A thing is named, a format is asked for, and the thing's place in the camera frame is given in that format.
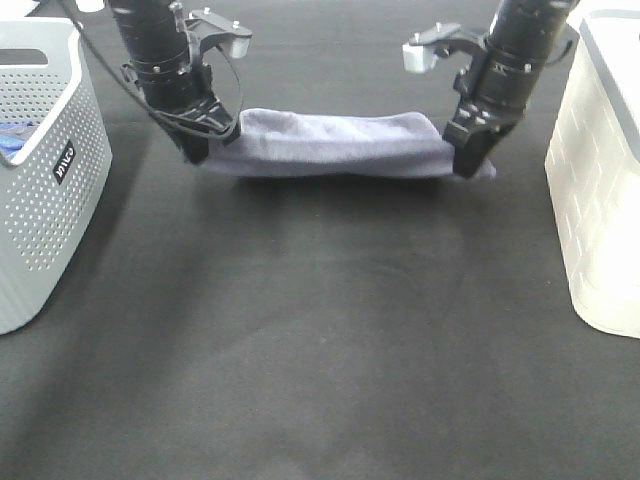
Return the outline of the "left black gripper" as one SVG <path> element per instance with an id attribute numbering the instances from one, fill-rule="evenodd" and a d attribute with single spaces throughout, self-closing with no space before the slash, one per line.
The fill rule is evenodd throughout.
<path id="1" fill-rule="evenodd" d="M 240 113 L 231 113 L 215 93 L 159 90 L 148 94 L 151 117 L 169 134 L 186 162 L 202 164 L 209 140 L 229 145 L 241 135 Z"/>

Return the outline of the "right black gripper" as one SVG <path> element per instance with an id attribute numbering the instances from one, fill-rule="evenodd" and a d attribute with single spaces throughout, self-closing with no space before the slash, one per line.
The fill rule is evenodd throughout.
<path id="1" fill-rule="evenodd" d="M 461 96 L 442 134 L 442 139 L 455 147 L 453 172 L 463 178 L 473 177 L 523 116 L 522 100 Z"/>

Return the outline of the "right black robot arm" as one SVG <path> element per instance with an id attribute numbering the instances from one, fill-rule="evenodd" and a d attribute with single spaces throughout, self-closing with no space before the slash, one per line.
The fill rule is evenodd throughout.
<path id="1" fill-rule="evenodd" d="M 453 88 L 459 102 L 443 139 L 454 146 L 453 172 L 471 178 L 522 120 L 557 37 L 576 1 L 502 1 L 489 30 L 458 34 L 452 51 L 470 56 Z"/>

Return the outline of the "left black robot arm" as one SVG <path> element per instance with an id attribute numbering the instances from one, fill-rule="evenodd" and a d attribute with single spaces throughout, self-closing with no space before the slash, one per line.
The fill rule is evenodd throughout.
<path id="1" fill-rule="evenodd" d="M 211 142 L 233 142 L 240 134 L 239 114 L 228 112 L 214 93 L 213 69 L 204 55 L 216 49 L 227 60 L 242 58 L 253 32 L 208 8 L 186 12 L 181 1 L 107 5 L 129 54 L 125 80 L 186 160 L 200 164 Z"/>

